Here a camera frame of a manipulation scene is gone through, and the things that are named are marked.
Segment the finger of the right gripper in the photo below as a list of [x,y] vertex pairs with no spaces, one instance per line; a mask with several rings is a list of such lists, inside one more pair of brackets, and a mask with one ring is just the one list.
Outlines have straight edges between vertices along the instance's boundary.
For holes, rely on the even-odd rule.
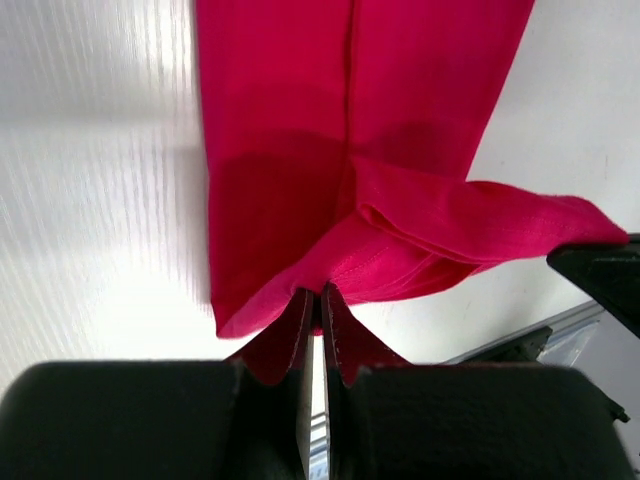
[[589,295],[639,337],[639,234],[621,246],[566,245],[546,257],[550,268]]

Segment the pink t shirt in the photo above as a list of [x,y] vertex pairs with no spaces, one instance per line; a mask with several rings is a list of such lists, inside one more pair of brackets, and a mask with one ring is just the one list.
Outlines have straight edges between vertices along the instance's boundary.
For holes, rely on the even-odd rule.
[[591,202],[471,181],[529,1],[199,1],[217,334],[293,293],[405,300],[565,244],[624,244]]

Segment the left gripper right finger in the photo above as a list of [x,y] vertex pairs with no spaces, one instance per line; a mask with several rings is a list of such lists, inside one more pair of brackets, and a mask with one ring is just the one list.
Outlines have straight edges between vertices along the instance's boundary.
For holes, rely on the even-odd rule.
[[631,479],[604,394],[533,362],[413,365],[320,297],[333,479]]

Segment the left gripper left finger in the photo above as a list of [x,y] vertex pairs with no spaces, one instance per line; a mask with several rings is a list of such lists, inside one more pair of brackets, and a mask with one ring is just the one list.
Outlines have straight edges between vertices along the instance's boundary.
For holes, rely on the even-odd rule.
[[304,479],[314,296],[225,360],[33,365],[1,401],[5,479]]

